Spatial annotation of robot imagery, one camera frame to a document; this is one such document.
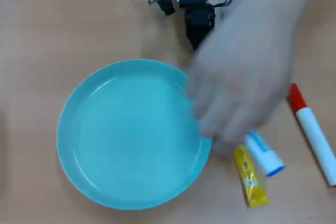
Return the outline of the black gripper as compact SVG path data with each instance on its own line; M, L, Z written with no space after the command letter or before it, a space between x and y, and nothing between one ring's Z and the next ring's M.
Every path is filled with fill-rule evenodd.
M210 3L186 6L184 14L186 37L193 50L199 48L210 31L214 28L215 16L215 8ZM193 34L196 30L204 31L197 33L196 37Z

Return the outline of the bare human hand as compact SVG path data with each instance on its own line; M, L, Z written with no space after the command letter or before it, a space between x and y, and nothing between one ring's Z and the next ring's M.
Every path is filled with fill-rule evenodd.
M230 152L286 97L308 0L240 0L198 48L188 94L201 133Z

